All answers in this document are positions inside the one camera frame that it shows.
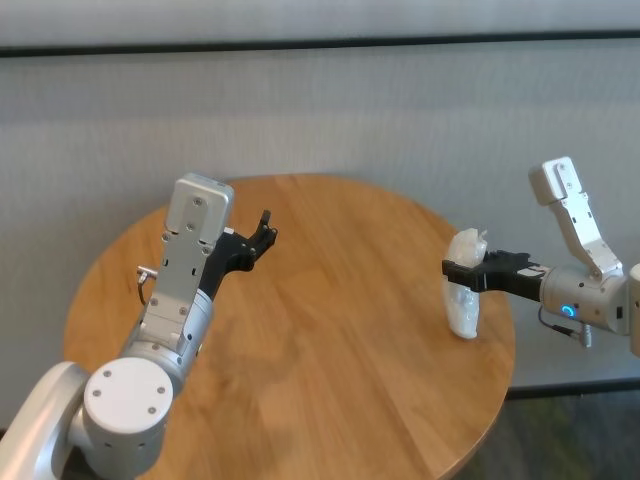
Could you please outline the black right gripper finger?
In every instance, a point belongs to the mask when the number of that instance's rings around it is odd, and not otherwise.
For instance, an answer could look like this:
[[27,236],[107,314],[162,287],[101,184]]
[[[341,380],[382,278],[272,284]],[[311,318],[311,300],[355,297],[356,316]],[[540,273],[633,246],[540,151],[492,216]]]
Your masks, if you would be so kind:
[[531,265],[531,261],[530,255],[525,252],[495,250],[485,253],[483,265],[488,269],[525,269]]
[[448,282],[468,288],[475,293],[488,290],[484,262],[468,267],[451,260],[443,260],[441,266],[442,273]]

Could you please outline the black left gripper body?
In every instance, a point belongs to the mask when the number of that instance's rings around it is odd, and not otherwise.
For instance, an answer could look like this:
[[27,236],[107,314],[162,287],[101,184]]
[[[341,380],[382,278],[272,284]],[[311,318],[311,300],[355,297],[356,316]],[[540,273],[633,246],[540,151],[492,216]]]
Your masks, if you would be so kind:
[[198,289],[214,300],[224,277],[234,271],[250,271],[255,263],[255,254],[250,250],[256,236],[244,237],[224,231],[218,239],[213,252],[205,262]]

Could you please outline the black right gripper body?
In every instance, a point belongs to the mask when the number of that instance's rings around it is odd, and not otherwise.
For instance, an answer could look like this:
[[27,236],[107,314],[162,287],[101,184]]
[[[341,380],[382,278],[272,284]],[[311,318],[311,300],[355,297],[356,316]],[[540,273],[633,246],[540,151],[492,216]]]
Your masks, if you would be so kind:
[[525,269],[488,269],[485,267],[487,291],[501,291],[540,302],[542,282],[550,269],[534,263],[531,259],[530,261],[531,265]]

